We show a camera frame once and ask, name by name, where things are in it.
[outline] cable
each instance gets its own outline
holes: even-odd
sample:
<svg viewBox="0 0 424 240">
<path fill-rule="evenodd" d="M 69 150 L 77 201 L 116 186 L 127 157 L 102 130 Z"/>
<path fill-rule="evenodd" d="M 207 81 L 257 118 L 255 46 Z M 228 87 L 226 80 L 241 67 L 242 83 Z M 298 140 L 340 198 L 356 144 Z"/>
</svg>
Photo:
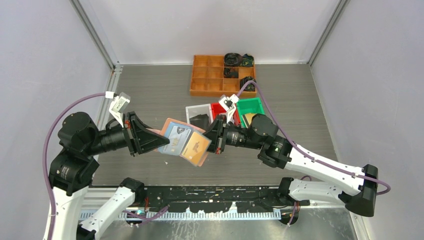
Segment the cable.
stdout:
<svg viewBox="0 0 424 240">
<path fill-rule="evenodd" d="M 268 112 L 269 112 L 269 114 L 271 115 L 271 118 L 272 118 L 272 120 L 274 121 L 274 123 L 277 125 L 277 127 L 279 128 L 279 130 L 282 132 L 282 134 L 284 135 L 284 137 L 287 139 L 287 141 L 293 146 L 293 148 L 295 148 L 299 153 L 301 153 L 305 158 L 308 158 L 308 159 L 310 159 L 310 160 L 312 160 L 312 161 L 315 161 L 315 162 L 317 162 L 317 163 L 319 163 L 319 164 L 322 164 L 322 165 L 324 165 L 324 166 L 326 166 L 326 167 L 329 167 L 329 168 L 331 168 L 331 169 L 333 169 L 333 170 L 336 170 L 336 171 L 339 171 L 339 172 L 341 172 L 341 173 L 344 173 L 344 174 L 347 174 L 347 175 L 350 175 L 350 176 L 352 176 L 352 177 L 358 177 L 358 178 L 361 178 L 361 179 L 364 179 L 364 180 L 368 180 L 368 181 L 371 181 L 371 182 L 374 182 L 374 183 L 377 183 L 377 184 L 381 184 L 381 185 L 383 185 L 383 186 L 385 186 L 386 187 L 386 189 L 385 190 L 383 190 L 383 191 L 380 191 L 380 192 L 377 192 L 377 195 L 382 195 L 382 194 L 386 194 L 386 193 L 388 193 L 388 192 L 390 192 L 390 190 L 392 189 L 391 187 L 390 187 L 390 185 L 389 184 L 387 184 L 387 183 L 385 183 L 384 181 L 381 181 L 381 180 L 379 180 L 379 179 L 375 179 L 375 178 L 372 178 L 372 177 L 369 177 L 369 176 L 365 176 L 365 175 L 356 175 L 354 172 L 350 172 L 350 171 L 346 171 L 346 170 L 344 170 L 344 169 L 341 169 L 341 168 L 338 168 L 338 167 L 336 167 L 336 166 L 333 166 L 333 165 L 331 165 L 331 164 L 329 164 L 329 163 L 326 163 L 326 162 L 324 162 L 324 161 L 321 161 L 321 160 L 319 160 L 319 159 L 315 159 L 313 156 L 311 156 L 311 155 L 309 155 L 309 154 L 307 154 L 306 152 L 304 152 L 304 151 L 302 151 L 299 147 L 298 147 L 298 145 L 295 143 L 295 142 L 293 142 L 293 140 L 289 137 L 289 135 L 284 131 L 284 129 L 281 127 L 281 125 L 279 124 L 279 122 L 277 121 L 277 118 L 276 118 L 276 116 L 274 115 L 274 113 L 273 113 L 273 111 L 271 110 L 271 108 L 270 108 L 270 106 L 268 105 L 268 102 L 267 102 L 267 100 L 265 99 L 265 97 L 264 97 L 264 94 L 262 93 L 262 91 L 261 91 L 261 89 L 259 88 L 259 86 L 258 86 L 258 84 L 256 83 L 256 82 L 254 82 L 254 81 L 248 81 L 248 82 L 246 82 L 244 85 L 243 85 L 243 87 L 241 87 L 240 88 L 240 91 L 238 91 L 238 93 L 237 93 L 237 97 L 240 97 L 240 95 L 243 93 L 243 90 L 249 85 L 249 84 L 253 84 L 256 88 L 257 88 L 257 91 L 258 91 L 258 93 L 259 93 L 259 95 L 260 95 L 260 98 L 262 99 L 262 101 L 263 101 L 263 104 L 265 105 L 265 107 L 266 107 L 266 109 L 268 109 Z"/>
<path fill-rule="evenodd" d="M 118 122 L 118 121 L 116 120 L 116 118 L 112 118 L 110 121 L 108 121 L 108 122 L 106 123 L 106 126 L 104 126 L 104 129 L 111 129 L 111 124 L 113 124 L 114 122 Z"/>
<path fill-rule="evenodd" d="M 157 212 L 154 216 L 152 216 L 152 217 L 144 217 L 144 216 L 140 216 L 140 215 L 135 214 L 135 213 L 132 213 L 132 212 L 130 212 L 130 211 L 122 211 L 122 212 L 123 212 L 123 213 L 126 213 L 127 215 L 130 215 L 130 216 L 132 216 L 132 217 L 134 217 L 134 218 L 138 218 L 138 219 L 143 220 L 143 222 L 142 222 L 142 223 L 139 223 L 139 224 L 138 224 L 139 226 L 141 226 L 141 225 L 145 225 L 145 224 L 150 223 L 152 220 L 155 220 L 155 219 L 160 218 L 160 217 L 161 217 L 162 215 L 164 215 L 167 211 L 168 211 L 168 206 L 165 206 L 164 208 L 162 208 L 160 211 L 158 211 L 158 212 Z"/>
<path fill-rule="evenodd" d="M 292 221 L 293 221 L 293 217 L 295 216 L 295 213 L 296 213 L 296 205 L 298 204 L 298 202 L 297 201 L 295 201 L 294 202 L 294 204 L 293 204 L 293 211 L 291 212 L 291 217 L 290 217 L 290 220 L 288 221 L 288 223 L 287 223 L 287 226 L 290 228 L 290 224 L 292 223 Z"/>
<path fill-rule="evenodd" d="M 268 205 L 268 204 L 266 204 L 265 202 L 263 202 L 263 201 L 261 201 L 261 200 L 259 200 L 259 202 L 260 202 L 261 204 L 263 204 L 263 205 L 267 206 L 267 207 L 272 208 L 272 209 L 283 209 L 283 208 L 287 208 L 287 207 L 288 207 L 287 205 L 281 205 L 281 206 L 271 206 L 271 205 Z"/>
<path fill-rule="evenodd" d="M 48 146 L 49 146 L 50 137 L 52 136 L 53 130 L 55 129 L 55 127 L 58 124 L 58 122 L 61 120 L 61 118 L 71 108 L 75 107 L 77 104 L 79 104 L 81 102 L 84 102 L 85 100 L 92 99 L 92 98 L 95 98 L 95 97 L 102 97 L 102 96 L 105 96 L 105 94 L 106 94 L 105 92 L 92 94 L 92 95 L 83 97 L 83 98 L 75 101 L 71 105 L 69 105 L 67 108 L 65 108 L 65 110 L 63 110 L 59 114 L 59 116 L 57 116 L 57 118 L 54 120 L 53 124 L 51 125 L 50 129 L 48 130 L 47 136 L 45 137 L 44 146 L 43 146 L 43 149 L 42 149 L 42 172 L 43 172 L 43 176 L 44 176 L 45 186 L 46 186 L 47 192 L 48 192 L 48 197 L 50 198 L 50 207 L 51 207 L 51 212 L 50 212 L 50 226 L 48 227 L 47 240 L 51 240 L 52 239 L 53 230 L 55 229 L 55 220 L 56 220 L 56 201 L 55 201 L 55 195 L 53 194 L 53 189 L 52 189 L 52 186 L 50 185 L 50 182 L 49 182 L 49 173 L 47 171 L 47 149 L 48 149 Z"/>
<path fill-rule="evenodd" d="M 309 175 L 305 175 L 303 177 L 300 178 L 300 180 L 304 180 L 305 178 L 309 178 L 309 181 L 312 181 L 312 177 Z"/>
<path fill-rule="evenodd" d="M 148 196 L 145 198 L 145 202 L 146 202 L 146 204 L 144 205 L 144 211 L 146 211 L 146 209 L 149 207 L 149 197 Z"/>
</svg>

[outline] gray table surface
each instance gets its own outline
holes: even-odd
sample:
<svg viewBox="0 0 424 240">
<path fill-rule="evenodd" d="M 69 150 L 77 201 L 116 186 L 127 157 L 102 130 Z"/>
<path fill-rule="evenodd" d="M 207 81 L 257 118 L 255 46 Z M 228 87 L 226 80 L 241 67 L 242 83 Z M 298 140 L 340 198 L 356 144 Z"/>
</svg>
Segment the gray table surface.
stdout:
<svg viewBox="0 0 424 240">
<path fill-rule="evenodd" d="M 161 129 L 167 118 L 186 121 L 186 106 L 215 103 L 215 97 L 189 93 L 191 65 L 125 65 L 118 92 L 131 96 L 127 111 L 135 111 L 147 125 Z M 308 65 L 256 65 L 256 78 L 272 111 L 294 141 L 335 160 L 323 110 Z M 178 156 L 149 152 L 132 157 L 128 149 L 102 154 L 93 185 L 118 185 L 131 177 L 146 185 L 278 185 L 282 177 L 304 174 L 268 167 L 258 151 L 226 147 L 209 154 L 202 167 Z"/>
<path fill-rule="evenodd" d="M 344 208 L 301 209 L 289 227 L 278 220 L 154 221 L 130 228 L 115 221 L 102 240 L 356 240 Z"/>
</svg>

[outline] gray tabletop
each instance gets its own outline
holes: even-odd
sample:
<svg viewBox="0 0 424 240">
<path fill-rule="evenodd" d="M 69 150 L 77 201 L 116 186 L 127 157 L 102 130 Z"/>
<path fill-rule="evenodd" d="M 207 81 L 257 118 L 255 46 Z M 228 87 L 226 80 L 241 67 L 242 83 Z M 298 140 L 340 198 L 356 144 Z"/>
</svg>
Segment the gray tabletop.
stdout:
<svg viewBox="0 0 424 240">
<path fill-rule="evenodd" d="M 191 65 L 125 65 L 118 92 L 131 96 L 127 111 L 161 129 L 167 118 L 186 121 L 186 106 L 215 103 L 215 97 L 189 93 Z M 256 78 L 271 109 L 287 133 L 312 152 L 335 160 L 336 155 L 308 65 L 256 65 Z M 178 156 L 150 152 L 136 157 L 127 149 L 99 157 L 93 185 L 118 185 L 131 177 L 146 185 L 278 185 L 282 177 L 302 173 L 268 167 L 254 149 L 226 147 L 209 154 L 202 167 Z"/>
</svg>

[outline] orange sorting tray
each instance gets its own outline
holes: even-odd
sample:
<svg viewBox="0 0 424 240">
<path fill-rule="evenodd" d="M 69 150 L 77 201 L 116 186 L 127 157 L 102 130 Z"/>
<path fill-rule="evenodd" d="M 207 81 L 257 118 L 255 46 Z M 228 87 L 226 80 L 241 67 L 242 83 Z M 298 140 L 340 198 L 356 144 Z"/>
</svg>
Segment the orange sorting tray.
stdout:
<svg viewBox="0 0 424 240">
<path fill-rule="evenodd" d="M 224 68 L 224 55 L 194 55 L 190 95 L 204 97 L 231 96 L 239 92 L 240 79 L 247 76 L 256 79 L 255 65 L 253 67 L 235 67 L 238 71 L 238 78 L 224 78 Z M 256 97 L 256 90 L 243 91 L 240 97 L 254 98 Z"/>
</svg>

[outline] white bin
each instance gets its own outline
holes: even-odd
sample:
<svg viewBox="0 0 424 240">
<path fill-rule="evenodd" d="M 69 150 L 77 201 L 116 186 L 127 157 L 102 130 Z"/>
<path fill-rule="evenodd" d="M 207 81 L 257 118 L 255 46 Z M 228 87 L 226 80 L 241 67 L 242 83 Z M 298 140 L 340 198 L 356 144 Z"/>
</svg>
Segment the white bin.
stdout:
<svg viewBox="0 0 424 240">
<path fill-rule="evenodd" d="M 187 116 L 187 123 L 190 123 L 190 118 L 197 115 L 207 114 L 209 116 L 209 124 L 213 122 L 212 118 L 212 108 L 210 104 L 196 105 L 196 106 L 186 106 L 185 115 Z"/>
</svg>

